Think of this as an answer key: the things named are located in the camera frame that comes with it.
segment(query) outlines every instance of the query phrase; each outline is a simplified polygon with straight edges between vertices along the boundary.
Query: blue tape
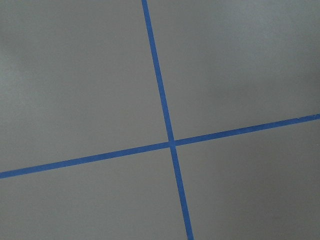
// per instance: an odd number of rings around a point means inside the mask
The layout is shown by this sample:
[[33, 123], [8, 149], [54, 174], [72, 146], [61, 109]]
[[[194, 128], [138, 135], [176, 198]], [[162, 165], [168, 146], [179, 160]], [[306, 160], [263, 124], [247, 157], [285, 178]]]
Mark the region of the blue tape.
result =
[[25, 174], [32, 174], [32, 173], [37, 173], [37, 172], [42, 172], [47, 170], [65, 168], [65, 167], [70, 167], [70, 166], [79, 165], [79, 164], [92, 163], [96, 161], [123, 157], [127, 155], [139, 154], [144, 152], [150, 152], [150, 151], [166, 149], [166, 148], [169, 148], [169, 143], [162, 142], [162, 143], [157, 143], [157, 144], [152, 144], [147, 146], [129, 148], [129, 149], [120, 150], [120, 151], [102, 153], [102, 154], [93, 155], [93, 156], [85, 156], [85, 157], [75, 158], [75, 159], [66, 160], [66, 161], [58, 161], [58, 162], [48, 163], [44, 165], [31, 166], [31, 167], [26, 167], [26, 168], [21, 168], [16, 170], [4, 171], [4, 172], [0, 172], [0, 179], [15, 177], [19, 175], [25, 175]]
[[320, 119], [320, 114], [303, 116], [303, 117], [276, 121], [276, 122], [271, 122], [271, 123], [266, 123], [266, 124], [261, 124], [256, 126], [248, 126], [248, 127], [238, 128], [234, 130], [221, 131], [221, 132], [211, 133], [207, 135], [188, 137], [188, 138], [176, 140], [175, 145], [181, 146], [186, 144], [193, 144], [193, 143], [198, 143], [198, 142], [203, 142], [203, 141], [208, 141], [213, 139], [230, 137], [234, 135], [247, 134], [247, 133], [252, 133], [252, 132], [261, 131], [261, 130], [283, 127], [283, 126], [292, 125], [292, 124], [300, 124], [300, 123], [319, 120], [319, 119]]
[[174, 134], [173, 134], [173, 130], [172, 130], [169, 109], [168, 109], [168, 104], [167, 104], [167, 99], [166, 99], [166, 93], [165, 93], [164, 83], [162, 80], [160, 64], [159, 64], [159, 59], [158, 59], [158, 54], [157, 54], [156, 42], [155, 42], [154, 32], [153, 32], [152, 25], [151, 25], [148, 3], [147, 3], [147, 0], [141, 0], [141, 2], [142, 2], [143, 13], [144, 13], [146, 30], [147, 30], [148, 38], [149, 38], [149, 44], [150, 44], [150, 50], [151, 50], [151, 55], [152, 55], [152, 60], [153, 60], [155, 77], [156, 77], [158, 90], [159, 90], [159, 94], [160, 94], [160, 99], [161, 99], [161, 106], [162, 106], [162, 111], [163, 111], [163, 116], [164, 116], [165, 128], [166, 128], [168, 141], [169, 141], [169, 145], [170, 145], [172, 163], [173, 163], [173, 168], [174, 168], [176, 185], [178, 188], [178, 193], [179, 193], [179, 198], [180, 198], [180, 204], [181, 204], [181, 209], [182, 209], [182, 214], [183, 214], [185, 231], [186, 231], [186, 235], [187, 235], [188, 240], [193, 240], [194, 235], [193, 235], [192, 227], [191, 227], [191, 221], [190, 221], [190, 216], [189, 216], [189, 211], [188, 211], [185, 189], [184, 189], [184, 184], [183, 184], [182, 175], [181, 175], [180, 166], [179, 166], [175, 138], [174, 138]]
[[[284, 127], [287, 125], [300, 124], [300, 123], [314, 121], [314, 120], [320, 120], [320, 114], [303, 116], [303, 117], [292, 118], [292, 119], [276, 121], [276, 122], [270, 122], [270, 123], [261, 124], [261, 125], [243, 127], [243, 128], [238, 128], [234, 130], [211, 133], [207, 135], [184, 138], [184, 139], [176, 140], [175, 145], [181, 146], [186, 144], [193, 144], [193, 143], [198, 143], [198, 142], [203, 142], [203, 141], [208, 141], [213, 139], [230, 137], [234, 135], [247, 134], [247, 133], [252, 133], [256, 131]], [[134, 155], [134, 154], [139, 154], [144, 152], [150, 152], [154, 150], [166, 149], [166, 148], [171, 149], [171, 143], [162, 142], [162, 143], [157, 143], [157, 144], [152, 144], [147, 146], [129, 148], [129, 149], [120, 150], [120, 151], [102, 153], [102, 154], [93, 155], [93, 156], [75, 158], [75, 159], [66, 160], [66, 161], [59, 161], [59, 162], [54, 162], [54, 163], [49, 163], [44, 165], [31, 166], [31, 167], [26, 167], [26, 168], [21, 168], [16, 170], [4, 171], [4, 172], [0, 172], [0, 179], [15, 177], [19, 175], [25, 175], [25, 174], [32, 174], [32, 173], [37, 173], [37, 172], [42, 172], [47, 170], [65, 168], [65, 167], [79, 165], [79, 164], [86, 164], [86, 163], [107, 160], [107, 159], [112, 159], [112, 158], [117, 158], [117, 157], [122, 157], [127, 155]]]

